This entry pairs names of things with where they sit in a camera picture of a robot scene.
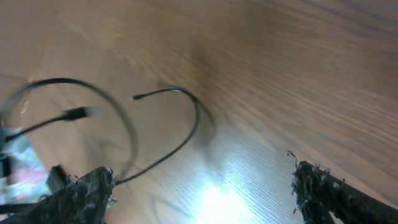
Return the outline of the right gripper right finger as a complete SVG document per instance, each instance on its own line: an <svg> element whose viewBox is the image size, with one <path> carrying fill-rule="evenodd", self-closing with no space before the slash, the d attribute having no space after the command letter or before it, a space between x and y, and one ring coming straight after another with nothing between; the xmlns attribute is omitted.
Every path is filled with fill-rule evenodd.
<svg viewBox="0 0 398 224"><path fill-rule="evenodd" d="M337 179L328 170L306 161L295 161L292 193L304 223L397 223L397 209Z"/></svg>

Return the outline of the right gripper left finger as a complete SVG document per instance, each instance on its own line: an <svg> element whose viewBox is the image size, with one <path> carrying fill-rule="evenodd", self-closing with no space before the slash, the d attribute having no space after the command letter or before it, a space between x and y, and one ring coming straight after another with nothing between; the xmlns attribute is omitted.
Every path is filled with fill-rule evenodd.
<svg viewBox="0 0 398 224"><path fill-rule="evenodd" d="M1 205L1 224L104 224L115 180L99 167L36 203Z"/></svg>

